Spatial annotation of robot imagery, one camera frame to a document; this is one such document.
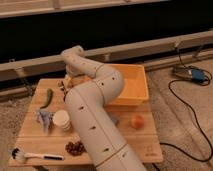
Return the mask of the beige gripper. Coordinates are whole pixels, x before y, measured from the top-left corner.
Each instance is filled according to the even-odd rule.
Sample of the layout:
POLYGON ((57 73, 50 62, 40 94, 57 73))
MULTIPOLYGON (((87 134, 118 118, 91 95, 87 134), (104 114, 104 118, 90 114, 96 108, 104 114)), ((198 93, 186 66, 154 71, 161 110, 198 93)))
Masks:
POLYGON ((64 79, 58 83, 58 87, 64 94, 67 94, 71 88, 81 84, 83 81, 83 76, 70 77, 65 75, 64 79))

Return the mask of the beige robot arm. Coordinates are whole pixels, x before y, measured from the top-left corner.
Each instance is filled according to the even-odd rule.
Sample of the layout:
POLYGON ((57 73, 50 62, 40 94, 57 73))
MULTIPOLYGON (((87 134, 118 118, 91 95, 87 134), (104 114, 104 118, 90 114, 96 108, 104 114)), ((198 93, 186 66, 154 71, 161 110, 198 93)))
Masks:
POLYGON ((87 59, 81 46, 66 49, 61 56, 71 76, 85 74, 91 78, 71 88, 64 103, 96 170, 147 171, 104 109, 121 94, 122 74, 114 67, 87 59))

